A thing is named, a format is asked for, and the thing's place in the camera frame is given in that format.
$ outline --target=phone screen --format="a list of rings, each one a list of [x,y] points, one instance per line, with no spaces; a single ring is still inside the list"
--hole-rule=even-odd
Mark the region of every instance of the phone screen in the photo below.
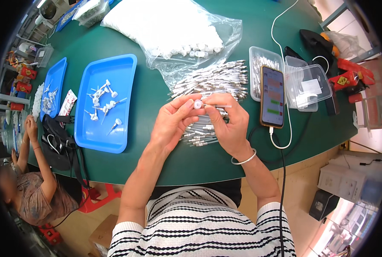
[[[281,72],[262,67],[262,122],[281,127],[284,122],[284,80]]]

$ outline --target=clear plastic container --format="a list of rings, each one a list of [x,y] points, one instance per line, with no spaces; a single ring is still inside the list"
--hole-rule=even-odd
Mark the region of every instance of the clear plastic container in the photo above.
[[[34,63],[38,63],[37,68],[45,68],[53,52],[53,47],[42,47],[38,49],[37,55],[35,56],[34,60]]]
[[[282,71],[283,60],[281,55],[262,49],[256,46],[249,48],[249,66],[250,66],[250,94],[252,99],[261,101],[261,66],[266,65],[273,69]]]
[[[307,67],[286,67],[286,78],[289,80],[290,99],[299,107],[309,106],[332,96],[324,70],[318,64]]]
[[[297,109],[299,111],[318,111],[318,103],[313,103],[308,106],[303,106],[303,107],[297,107],[297,105],[294,103],[293,99],[295,100],[294,96],[294,82],[293,79],[297,77],[297,74],[291,73],[294,69],[292,67],[307,67],[308,64],[306,61],[291,57],[291,56],[286,56],[285,57],[285,89],[286,89],[286,94],[287,94],[287,106],[288,108],[291,109]]]
[[[90,0],[79,8],[72,19],[79,21],[80,26],[89,28],[101,21],[110,10],[108,0]]]

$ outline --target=black bag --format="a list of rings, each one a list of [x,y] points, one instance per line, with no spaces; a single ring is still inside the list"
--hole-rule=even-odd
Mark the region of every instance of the black bag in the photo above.
[[[72,136],[68,136],[64,128],[60,126],[59,121],[66,123],[70,120],[69,116],[57,116],[54,119],[45,114],[42,118],[42,127],[44,134],[41,137],[41,148],[48,165],[60,171],[74,168],[75,177],[83,188],[90,189],[88,175],[85,172],[84,156],[81,149],[75,143]],[[82,178],[81,169],[84,173],[86,183]]]

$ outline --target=smartphone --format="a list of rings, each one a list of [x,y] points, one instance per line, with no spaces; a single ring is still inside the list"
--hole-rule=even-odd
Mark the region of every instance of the smartphone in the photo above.
[[[263,126],[282,128],[284,125],[284,75],[281,71],[261,66],[261,112]]]

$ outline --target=woman's left hand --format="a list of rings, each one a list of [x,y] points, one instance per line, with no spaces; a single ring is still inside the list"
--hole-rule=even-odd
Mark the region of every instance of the woman's left hand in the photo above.
[[[199,120],[205,110],[194,109],[194,100],[201,99],[201,94],[184,95],[164,105],[158,113],[150,143],[157,144],[169,154],[178,144],[185,128]]]

